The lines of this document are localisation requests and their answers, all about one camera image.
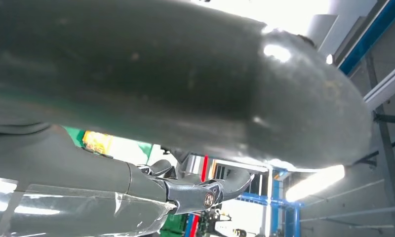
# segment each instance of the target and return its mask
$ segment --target red pole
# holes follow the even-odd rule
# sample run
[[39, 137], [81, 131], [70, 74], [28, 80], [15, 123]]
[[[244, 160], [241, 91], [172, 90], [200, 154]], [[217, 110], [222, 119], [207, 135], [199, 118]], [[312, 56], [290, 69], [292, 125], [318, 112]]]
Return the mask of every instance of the red pole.
[[[203, 167], [202, 167], [202, 182], [205, 182], [205, 177], [206, 177], [206, 169], [208, 166], [208, 160], [209, 157], [208, 155], [205, 155], [205, 159], [203, 160]], [[193, 219], [193, 224], [192, 224], [192, 229], [190, 229], [190, 237], [195, 237], [196, 235], [196, 229], [198, 227], [198, 222], [199, 222], [199, 217], [195, 216]]]
[[202, 182], [205, 182], [208, 159], [209, 159], [208, 155], [205, 155], [205, 159], [203, 160], [203, 167], [202, 167]]

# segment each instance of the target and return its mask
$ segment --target fluorescent light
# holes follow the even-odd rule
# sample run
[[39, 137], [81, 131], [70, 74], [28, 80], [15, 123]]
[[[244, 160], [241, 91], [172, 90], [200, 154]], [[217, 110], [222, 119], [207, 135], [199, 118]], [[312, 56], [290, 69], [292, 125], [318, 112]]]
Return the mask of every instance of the fluorescent light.
[[327, 64], [333, 64], [333, 55], [331, 55], [331, 54], [328, 54], [327, 55], [327, 58], [325, 59], [325, 62], [327, 63]]
[[319, 170], [318, 173], [302, 180], [286, 192], [287, 201], [297, 201], [316, 194], [344, 178], [344, 166], [336, 165]]

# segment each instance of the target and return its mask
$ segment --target blue steel beam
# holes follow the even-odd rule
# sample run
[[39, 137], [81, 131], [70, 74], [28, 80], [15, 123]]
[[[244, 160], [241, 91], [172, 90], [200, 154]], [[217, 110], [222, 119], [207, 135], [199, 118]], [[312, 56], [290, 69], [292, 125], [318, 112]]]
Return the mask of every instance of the blue steel beam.
[[[273, 200], [279, 200], [279, 181], [273, 180], [273, 191], [272, 191], [272, 199]], [[271, 229], [271, 234], [275, 233], [278, 228], [279, 224], [279, 207], [278, 206], [272, 206], [272, 225], [270, 227]]]
[[[247, 201], [247, 202], [252, 202], [252, 203], [257, 203], [260, 205], [268, 205], [268, 197], [267, 196], [259, 196], [256, 194], [250, 194], [250, 193], [243, 193], [240, 196], [236, 198], [237, 200], [242, 200], [242, 201]], [[283, 199], [271, 199], [270, 200], [270, 205], [271, 206], [277, 206], [277, 207], [282, 207], [282, 208], [287, 208], [287, 207], [292, 207], [292, 208], [300, 208], [303, 207], [303, 204], [301, 202], [288, 202]]]
[[301, 236], [301, 223], [300, 223], [300, 210], [299, 208], [295, 208], [293, 211], [294, 219], [293, 219], [293, 237]]
[[185, 237], [191, 237], [190, 236], [190, 230], [192, 229], [193, 218], [194, 218], [194, 215], [193, 214], [189, 214], [189, 217], [187, 219], [186, 229], [185, 229]]
[[295, 233], [295, 210], [287, 209], [285, 210], [285, 236], [284, 237], [294, 237]]
[[395, 0], [389, 0], [381, 13], [375, 18], [353, 50], [348, 54], [339, 69], [346, 75], [359, 64], [368, 50], [395, 21]]

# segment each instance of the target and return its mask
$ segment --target metal screw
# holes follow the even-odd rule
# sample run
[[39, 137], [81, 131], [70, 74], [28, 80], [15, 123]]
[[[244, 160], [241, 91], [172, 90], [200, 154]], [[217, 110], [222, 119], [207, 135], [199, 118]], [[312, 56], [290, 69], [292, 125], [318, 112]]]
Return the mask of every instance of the metal screw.
[[213, 194], [207, 193], [205, 196], [205, 202], [204, 202], [205, 206], [211, 207], [213, 204], [213, 201], [214, 201]]

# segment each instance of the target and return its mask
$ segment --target ceiling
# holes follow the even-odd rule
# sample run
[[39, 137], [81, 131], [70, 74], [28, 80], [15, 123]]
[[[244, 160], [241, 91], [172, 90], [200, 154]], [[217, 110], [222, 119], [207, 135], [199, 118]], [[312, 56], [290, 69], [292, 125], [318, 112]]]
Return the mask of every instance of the ceiling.
[[211, 0], [208, 7], [253, 18], [311, 38], [324, 56], [335, 54], [377, 0]]

